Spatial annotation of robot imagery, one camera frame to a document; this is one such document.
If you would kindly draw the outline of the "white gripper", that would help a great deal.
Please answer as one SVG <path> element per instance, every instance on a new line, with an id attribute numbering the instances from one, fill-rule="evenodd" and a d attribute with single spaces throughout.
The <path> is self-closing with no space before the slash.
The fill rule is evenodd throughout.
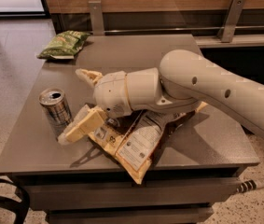
<path id="1" fill-rule="evenodd" d="M 93 97 L 98 106 L 84 105 L 78 111 L 74 120 L 58 136 L 57 141 L 61 145 L 75 143 L 83 136 L 95 131 L 105 123 L 108 116 L 114 119 L 129 116 L 132 113 L 125 72 L 120 71 L 103 76 L 98 71 L 78 68 L 76 75 L 91 88 L 95 87 Z"/>

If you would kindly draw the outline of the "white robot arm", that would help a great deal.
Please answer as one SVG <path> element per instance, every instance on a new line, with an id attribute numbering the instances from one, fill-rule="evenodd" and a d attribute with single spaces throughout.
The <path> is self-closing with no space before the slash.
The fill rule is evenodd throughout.
<path id="1" fill-rule="evenodd" d="M 158 68 L 103 75 L 78 69 L 77 76 L 93 90 L 96 106 L 87 108 L 58 136 L 74 143 L 109 119 L 136 110 L 188 113 L 201 103 L 212 105 L 264 139 L 264 85 L 235 75 L 201 55 L 177 49 Z"/>

